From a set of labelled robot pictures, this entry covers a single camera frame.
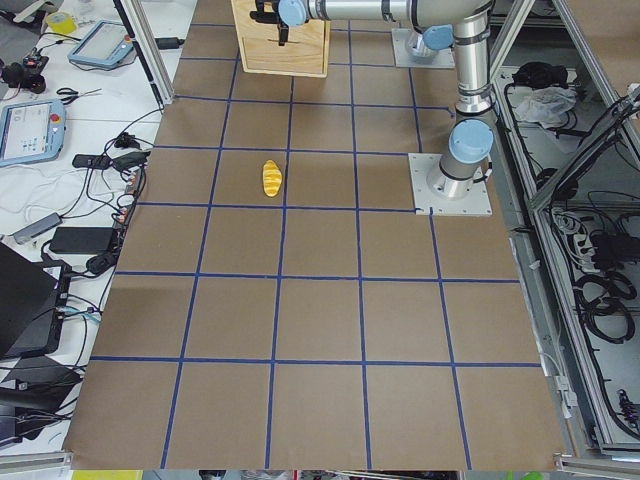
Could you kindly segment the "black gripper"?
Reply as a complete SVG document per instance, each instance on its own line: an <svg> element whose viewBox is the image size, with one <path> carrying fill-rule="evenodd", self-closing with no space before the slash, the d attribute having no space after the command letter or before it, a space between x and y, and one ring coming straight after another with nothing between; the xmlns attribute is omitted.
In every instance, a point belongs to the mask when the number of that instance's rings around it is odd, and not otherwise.
<svg viewBox="0 0 640 480"><path fill-rule="evenodd" d="M260 24L278 24L278 45L285 46L289 41L289 26L280 23L278 1L255 0L254 8L249 12L250 18Z"/></svg>

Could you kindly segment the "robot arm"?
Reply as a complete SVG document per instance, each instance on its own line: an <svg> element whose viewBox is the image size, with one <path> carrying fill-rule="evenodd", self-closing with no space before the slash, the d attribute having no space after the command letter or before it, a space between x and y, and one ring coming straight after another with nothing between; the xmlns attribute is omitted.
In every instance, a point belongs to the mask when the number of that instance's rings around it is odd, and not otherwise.
<svg viewBox="0 0 640 480"><path fill-rule="evenodd" d="M449 78L455 123L447 149L426 175L435 198L462 201L482 178L477 175L494 143L485 115L492 107L488 37L491 1L250 1L237 19L269 25L284 46L289 33L313 21L401 22L420 36L418 44L437 51L450 47Z"/></svg>
<svg viewBox="0 0 640 480"><path fill-rule="evenodd" d="M414 27L405 42L407 51L414 59L427 59L449 49L454 44L451 24L434 25L428 28Z"/></svg>

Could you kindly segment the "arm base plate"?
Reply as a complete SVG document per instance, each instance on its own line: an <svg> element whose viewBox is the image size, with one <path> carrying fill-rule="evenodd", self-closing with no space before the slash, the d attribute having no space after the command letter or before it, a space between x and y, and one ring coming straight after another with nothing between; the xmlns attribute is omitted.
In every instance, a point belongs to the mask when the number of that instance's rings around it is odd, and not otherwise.
<svg viewBox="0 0 640 480"><path fill-rule="evenodd" d="M395 66L399 68L453 69L453 28L437 25L419 33L415 29L392 31Z"/></svg>
<svg viewBox="0 0 640 480"><path fill-rule="evenodd" d="M488 217L492 208L478 166L468 180L453 180L440 169L441 154L408 155L414 211L417 215Z"/></svg>

